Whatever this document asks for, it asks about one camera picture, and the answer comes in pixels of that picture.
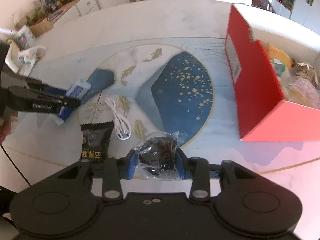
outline table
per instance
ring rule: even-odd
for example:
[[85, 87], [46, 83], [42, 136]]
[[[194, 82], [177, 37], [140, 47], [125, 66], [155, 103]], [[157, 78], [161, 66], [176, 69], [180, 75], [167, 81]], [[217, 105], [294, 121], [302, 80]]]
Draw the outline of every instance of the table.
[[[212, 78], [215, 94], [211, 115], [200, 129], [201, 133], [194, 135], [193, 141], [184, 146], [185, 153], [207, 158], [211, 163], [234, 160], [292, 190], [303, 203], [303, 214], [295, 232], [302, 239], [317, 240], [320, 237], [320, 190], [317, 188], [320, 180], [317, 148], [320, 143], [244, 143], [238, 140], [235, 99], [223, 50], [230, 5], [211, 0], [152, 0], [94, 12], [54, 28], [37, 40], [37, 45], [46, 46], [47, 52], [31, 76], [68, 88], [76, 79], [88, 77], [98, 66], [108, 69], [110, 62], [116, 63], [119, 59], [129, 64], [133, 59], [128, 57], [133, 54], [142, 55], [139, 57], [144, 59], [161, 48], [162, 56], [152, 61], [159, 66], [186, 50], [204, 65]], [[208, 56], [204, 52], [209, 49], [212, 53]], [[214, 67], [210, 65], [211, 60], [214, 60]], [[120, 64], [119, 68], [129, 66]], [[118, 96], [110, 91], [104, 94]], [[67, 125], [62, 126], [54, 125], [44, 114], [20, 113], [19, 125], [3, 145], [32, 184], [79, 159], [81, 113], [79, 109], [79, 113], [72, 115]], [[202, 151], [197, 147], [199, 140], [203, 142]], [[11, 167], [8, 160], [3, 155], [0, 158], [0, 185], [15, 191], [25, 188], [25, 182], [14, 168], [8, 170], [7, 167]], [[96, 195], [101, 195], [100, 186], [101, 180], [95, 180], [92, 191]], [[191, 182], [136, 178], [123, 181], [122, 186], [124, 193], [188, 193]], [[212, 180], [211, 194], [219, 192], [219, 182]]]

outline silver bolt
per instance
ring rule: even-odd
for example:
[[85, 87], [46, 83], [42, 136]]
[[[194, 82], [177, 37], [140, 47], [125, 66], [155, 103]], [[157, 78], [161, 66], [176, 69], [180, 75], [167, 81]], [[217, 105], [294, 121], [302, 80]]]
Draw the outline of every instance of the silver bolt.
[[145, 199], [145, 200], [143, 201], [143, 204], [151, 205], [152, 202], [151, 202], [151, 200]]
[[106, 191], [106, 192], [104, 193], [104, 196], [105, 196], [106, 198], [112, 198], [112, 199], [114, 199], [114, 198], [118, 198], [118, 197], [120, 196], [120, 192], [117, 191], [117, 190], [108, 190], [108, 191]]
[[159, 203], [159, 202], [161, 202], [161, 199], [160, 198], [153, 198], [152, 202], [153, 203]]
[[207, 197], [209, 194], [205, 191], [205, 190], [202, 190], [202, 189], [198, 189], [198, 190], [195, 190], [192, 195], [195, 197], [195, 198], [205, 198]]

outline dark food item in plastic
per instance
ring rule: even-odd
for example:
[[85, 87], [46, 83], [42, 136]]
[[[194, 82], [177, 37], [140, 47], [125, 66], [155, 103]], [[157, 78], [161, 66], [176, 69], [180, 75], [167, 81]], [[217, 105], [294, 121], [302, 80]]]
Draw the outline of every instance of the dark food item in plastic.
[[172, 137], [153, 137], [139, 147], [140, 163], [153, 166], [144, 169], [152, 175], [159, 176], [161, 172], [174, 169], [174, 149], [177, 141]]
[[81, 125], [83, 141], [80, 160], [89, 159], [95, 163], [103, 163], [108, 158], [113, 128], [113, 122]]

